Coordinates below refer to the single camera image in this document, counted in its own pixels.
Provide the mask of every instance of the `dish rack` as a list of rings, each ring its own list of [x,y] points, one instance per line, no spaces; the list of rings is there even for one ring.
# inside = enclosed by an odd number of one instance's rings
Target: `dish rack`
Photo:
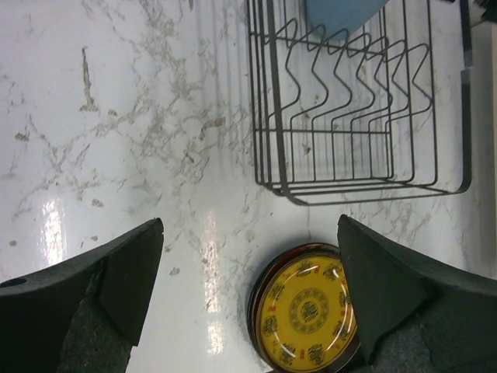
[[[469,188],[469,11],[461,0],[461,120],[445,123],[436,115],[434,83],[431,3],[438,1],[390,0],[339,42],[307,22],[304,1],[247,1],[259,185],[299,205]],[[454,159],[457,171],[447,166]]]

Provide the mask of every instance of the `blue plate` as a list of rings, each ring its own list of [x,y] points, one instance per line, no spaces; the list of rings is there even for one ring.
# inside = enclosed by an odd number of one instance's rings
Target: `blue plate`
[[[364,23],[378,13],[388,0],[306,0],[308,21],[325,38],[344,40],[355,33]]]

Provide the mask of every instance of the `screw hole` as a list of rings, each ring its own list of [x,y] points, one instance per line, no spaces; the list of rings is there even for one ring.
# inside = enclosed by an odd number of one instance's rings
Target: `screw hole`
[[[2,282],[0,284],[0,288],[10,288],[11,286],[17,286],[24,284],[26,282],[26,278],[13,278],[11,280],[7,280],[6,282]]]

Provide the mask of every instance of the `marble countertop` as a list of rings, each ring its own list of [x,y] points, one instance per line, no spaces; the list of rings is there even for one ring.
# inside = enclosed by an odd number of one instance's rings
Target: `marble countertop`
[[[164,253],[127,371],[266,371],[246,333],[249,287],[282,249],[336,244],[341,214],[495,276],[493,137],[481,127],[465,194],[298,207],[254,181],[242,0],[2,10],[0,282],[160,217]],[[460,84],[451,71],[437,71],[446,102]]]

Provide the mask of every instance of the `wire dish rack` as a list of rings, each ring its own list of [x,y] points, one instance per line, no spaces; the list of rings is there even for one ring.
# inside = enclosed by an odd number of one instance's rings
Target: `wire dish rack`
[[[307,22],[304,1],[247,1],[259,185],[300,205],[468,189],[469,13],[461,0],[460,120],[446,123],[436,115],[435,1],[390,0],[361,30],[341,30],[342,42]],[[459,170],[447,166],[454,159]]]

